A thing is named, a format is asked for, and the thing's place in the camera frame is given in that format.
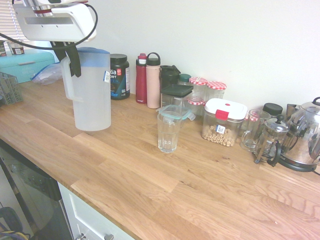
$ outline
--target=red water bottle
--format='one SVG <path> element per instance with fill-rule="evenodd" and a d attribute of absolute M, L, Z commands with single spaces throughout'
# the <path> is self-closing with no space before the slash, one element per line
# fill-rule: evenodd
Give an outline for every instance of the red water bottle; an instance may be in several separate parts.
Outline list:
<path fill-rule="evenodd" d="M 147 56 L 140 53 L 136 62 L 135 101 L 138 104 L 147 103 Z"/>

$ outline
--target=dishwasher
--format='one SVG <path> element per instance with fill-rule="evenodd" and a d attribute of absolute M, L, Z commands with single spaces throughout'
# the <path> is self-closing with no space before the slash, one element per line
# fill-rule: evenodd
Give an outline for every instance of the dishwasher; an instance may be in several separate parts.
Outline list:
<path fill-rule="evenodd" d="M 58 182 L 1 139 L 0 166 L 33 232 L 30 239 L 72 240 Z"/>

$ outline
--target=dish rack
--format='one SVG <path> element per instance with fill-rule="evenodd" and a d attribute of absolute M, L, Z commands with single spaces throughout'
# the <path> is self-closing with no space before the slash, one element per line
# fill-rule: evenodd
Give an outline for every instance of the dish rack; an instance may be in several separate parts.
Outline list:
<path fill-rule="evenodd" d="M 0 94 L 6 105 L 23 101 L 16 76 L 0 72 Z"/>

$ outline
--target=drinking glass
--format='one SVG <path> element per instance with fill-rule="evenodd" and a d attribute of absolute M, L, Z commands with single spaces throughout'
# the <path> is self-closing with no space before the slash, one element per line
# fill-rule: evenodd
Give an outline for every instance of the drinking glass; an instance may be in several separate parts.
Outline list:
<path fill-rule="evenodd" d="M 242 134 L 240 146 L 249 151 L 254 152 L 258 139 L 264 128 L 265 120 L 270 119 L 271 115 L 260 109 L 252 109 L 248 113 L 247 128 Z"/>
<path fill-rule="evenodd" d="M 179 112 L 163 111 L 157 116 L 158 147 L 164 153 L 172 153 L 177 149 L 182 116 Z"/>

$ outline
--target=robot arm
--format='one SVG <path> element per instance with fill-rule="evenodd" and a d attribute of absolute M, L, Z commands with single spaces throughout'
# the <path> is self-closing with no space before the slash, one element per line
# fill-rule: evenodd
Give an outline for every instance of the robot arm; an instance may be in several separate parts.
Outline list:
<path fill-rule="evenodd" d="M 69 56 L 71 75 L 81 76 L 79 55 L 73 43 L 88 36 L 86 41 L 94 39 L 98 18 L 94 22 L 83 1 L 22 0 L 22 3 L 14 4 L 13 8 L 25 37 L 32 41 L 49 41 L 60 61 Z"/>

